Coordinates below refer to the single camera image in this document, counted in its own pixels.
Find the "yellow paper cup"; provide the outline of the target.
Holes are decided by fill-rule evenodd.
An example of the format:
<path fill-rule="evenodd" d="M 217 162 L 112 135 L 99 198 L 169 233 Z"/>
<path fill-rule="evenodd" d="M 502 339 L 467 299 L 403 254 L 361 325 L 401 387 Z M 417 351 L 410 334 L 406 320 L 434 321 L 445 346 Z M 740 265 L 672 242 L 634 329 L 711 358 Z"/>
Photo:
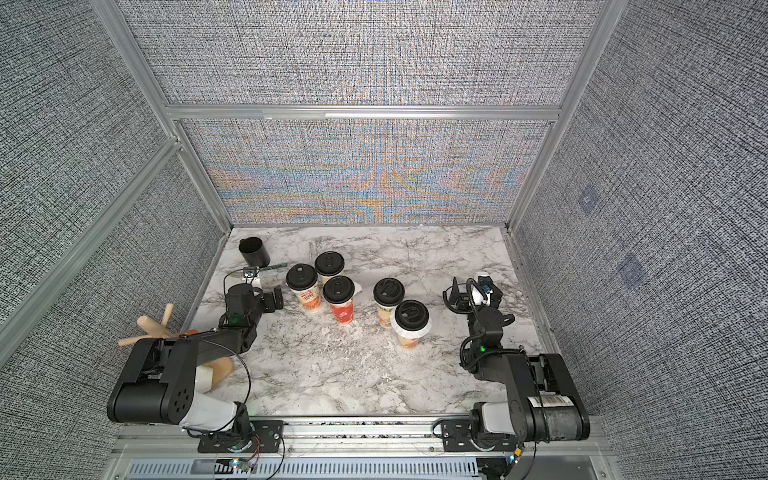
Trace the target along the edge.
<path fill-rule="evenodd" d="M 376 306 L 377 306 L 379 324 L 383 328 L 387 328 L 387 329 L 391 328 L 393 319 L 395 317 L 395 311 L 397 309 L 397 305 L 383 305 L 383 304 L 377 303 Z"/>

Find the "red milk tea paper cup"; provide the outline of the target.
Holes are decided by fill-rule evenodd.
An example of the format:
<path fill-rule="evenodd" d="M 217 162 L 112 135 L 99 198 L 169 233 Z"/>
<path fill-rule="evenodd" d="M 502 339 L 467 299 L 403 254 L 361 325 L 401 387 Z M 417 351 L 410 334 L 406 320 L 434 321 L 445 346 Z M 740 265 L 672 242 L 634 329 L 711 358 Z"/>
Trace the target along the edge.
<path fill-rule="evenodd" d="M 330 304 L 331 311 L 340 324 L 349 324 L 354 320 L 354 301 L 350 299 L 340 304 Z"/>

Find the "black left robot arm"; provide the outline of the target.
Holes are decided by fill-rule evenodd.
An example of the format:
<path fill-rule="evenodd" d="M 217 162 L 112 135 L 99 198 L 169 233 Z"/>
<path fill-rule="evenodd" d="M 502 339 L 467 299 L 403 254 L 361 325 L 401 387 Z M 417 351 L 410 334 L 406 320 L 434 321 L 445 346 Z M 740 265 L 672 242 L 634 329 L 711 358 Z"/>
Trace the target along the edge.
<path fill-rule="evenodd" d="M 178 425 L 199 440 L 201 452 L 247 451 L 265 437 L 256 432 L 245 401 L 219 401 L 195 392 L 196 370 L 250 350 L 263 315 L 284 307 L 282 289 L 248 283 L 229 288 L 218 327 L 136 342 L 107 401 L 114 423 Z"/>

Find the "black plastic cup lid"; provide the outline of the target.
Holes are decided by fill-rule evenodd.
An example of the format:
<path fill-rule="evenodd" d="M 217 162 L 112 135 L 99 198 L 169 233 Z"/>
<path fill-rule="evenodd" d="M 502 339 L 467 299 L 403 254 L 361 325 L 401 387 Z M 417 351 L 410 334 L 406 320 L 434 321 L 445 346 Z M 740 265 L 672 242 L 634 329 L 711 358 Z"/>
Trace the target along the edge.
<path fill-rule="evenodd" d="M 320 276 L 332 278 L 344 270 L 345 260 L 339 252 L 325 251 L 316 257 L 314 268 Z"/>
<path fill-rule="evenodd" d="M 397 306 L 395 318 L 409 316 L 426 317 L 429 319 L 429 311 L 427 307 L 418 300 L 404 300 Z"/>
<path fill-rule="evenodd" d="M 286 284 L 291 290 L 296 292 L 313 288 L 317 281 L 318 274 L 310 264 L 297 263 L 286 273 Z"/>
<path fill-rule="evenodd" d="M 353 298 L 356 292 L 355 282 L 347 276 L 338 275 L 328 279 L 323 286 L 324 299 L 334 305 L 340 305 Z"/>
<path fill-rule="evenodd" d="M 382 307 L 396 307 L 405 297 L 405 287 L 396 278 L 383 278 L 375 284 L 373 297 Z"/>

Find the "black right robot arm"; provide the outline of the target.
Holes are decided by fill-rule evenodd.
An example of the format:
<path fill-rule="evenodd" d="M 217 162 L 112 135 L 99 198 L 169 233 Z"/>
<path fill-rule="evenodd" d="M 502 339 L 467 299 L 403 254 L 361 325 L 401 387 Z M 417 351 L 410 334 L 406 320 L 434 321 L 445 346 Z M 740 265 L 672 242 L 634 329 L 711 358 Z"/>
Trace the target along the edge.
<path fill-rule="evenodd" d="M 464 283 L 454 279 L 442 296 L 448 310 L 467 318 L 460 367 L 479 381 L 503 385 L 506 393 L 504 401 L 477 402 L 470 410 L 468 437 L 477 449 L 492 450 L 511 440 L 589 438 L 589 415 L 563 357 L 502 345 L 504 331 L 516 317 L 500 311 L 503 293 L 491 277 L 480 275 Z"/>

